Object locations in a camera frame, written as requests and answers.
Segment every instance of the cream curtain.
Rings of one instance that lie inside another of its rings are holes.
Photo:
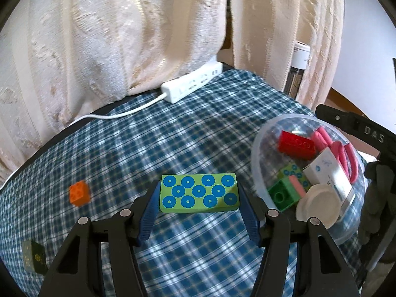
[[[294,41],[311,46],[297,100],[324,102],[341,48],[344,0],[231,0],[236,68],[251,70],[282,91]]]
[[[76,117],[217,54],[226,0],[21,0],[0,32],[0,184]]]

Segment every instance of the silver rivet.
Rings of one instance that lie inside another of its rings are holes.
[[[273,218],[276,218],[276,217],[279,215],[279,212],[276,211],[276,210],[274,210],[274,209],[268,210],[267,213],[268,213],[268,215],[269,215],[270,217],[273,217]]]
[[[311,223],[314,225],[314,226],[318,226],[318,225],[320,225],[320,220],[318,219],[318,218],[311,218]]]
[[[87,217],[81,217],[78,219],[78,224],[86,224],[88,222]]]
[[[129,210],[129,209],[121,210],[120,215],[121,215],[122,217],[128,217],[128,216],[131,215],[131,210]]]

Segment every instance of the transparent bottle with white cap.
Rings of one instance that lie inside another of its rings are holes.
[[[293,99],[296,99],[298,90],[300,89],[302,75],[307,67],[310,51],[311,47],[305,43],[296,41],[294,44],[292,65],[290,66],[289,75],[283,91]]]

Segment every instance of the orange lego brick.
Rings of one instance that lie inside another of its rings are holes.
[[[90,201],[90,188],[84,181],[79,181],[69,188],[70,203],[80,207]]]

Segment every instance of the white wall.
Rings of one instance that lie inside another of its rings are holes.
[[[396,133],[396,28],[377,0],[345,0],[342,45],[332,87]]]

